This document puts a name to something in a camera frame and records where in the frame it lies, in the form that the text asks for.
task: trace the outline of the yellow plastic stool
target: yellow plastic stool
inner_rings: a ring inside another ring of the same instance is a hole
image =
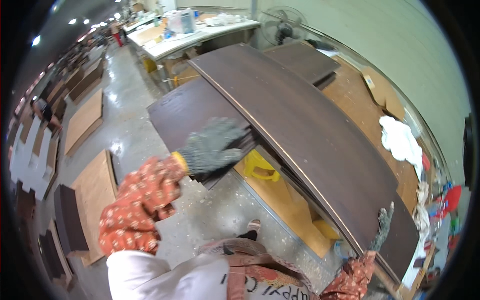
[[[264,176],[254,172],[255,167],[265,170],[274,170],[273,175]],[[254,176],[259,179],[278,181],[280,174],[263,158],[257,150],[253,149],[245,157],[245,169],[243,170],[245,176]]]

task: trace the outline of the yellow object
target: yellow object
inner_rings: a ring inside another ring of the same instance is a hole
[[[181,166],[183,167],[183,170],[185,171],[185,173],[187,175],[190,175],[190,170],[188,170],[188,165],[187,165],[187,162],[185,161],[185,159],[183,158],[183,156],[178,153],[177,151],[174,151],[171,153],[171,155],[177,159],[177,161],[181,164]]]
[[[156,70],[155,62],[148,58],[144,58],[144,67],[147,73],[151,73]]]
[[[255,167],[265,170],[273,170],[273,175],[265,176],[255,173]],[[278,181],[280,174],[263,158],[257,150],[253,149],[245,157],[245,169],[243,170],[245,176],[254,176],[263,180]]]
[[[313,225],[317,227],[318,231],[326,238],[337,240],[340,238],[338,233],[325,222],[324,220],[317,220],[313,222]]]

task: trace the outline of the gray work glove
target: gray work glove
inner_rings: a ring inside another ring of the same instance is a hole
[[[240,149],[225,148],[245,134],[233,119],[212,118],[201,132],[190,133],[187,145],[177,151],[185,159],[191,175],[207,173],[241,159]]]
[[[380,248],[382,247],[383,243],[387,239],[388,232],[390,231],[390,223],[392,222],[394,207],[395,207],[394,203],[391,202],[390,209],[388,210],[388,212],[384,208],[380,209],[380,213],[378,215],[378,223],[379,223],[378,231],[372,243],[370,244],[370,247],[368,247],[368,250],[372,250],[376,252],[380,251]]]

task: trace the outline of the ceiling light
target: ceiling light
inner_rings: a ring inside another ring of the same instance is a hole
[[[32,46],[35,46],[38,43],[40,43],[40,36],[37,36],[36,38],[33,39]]]

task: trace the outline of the black shorts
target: black shorts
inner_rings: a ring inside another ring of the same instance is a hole
[[[50,105],[45,106],[45,108],[42,110],[42,116],[45,120],[50,122],[52,120],[52,109],[50,108]]]

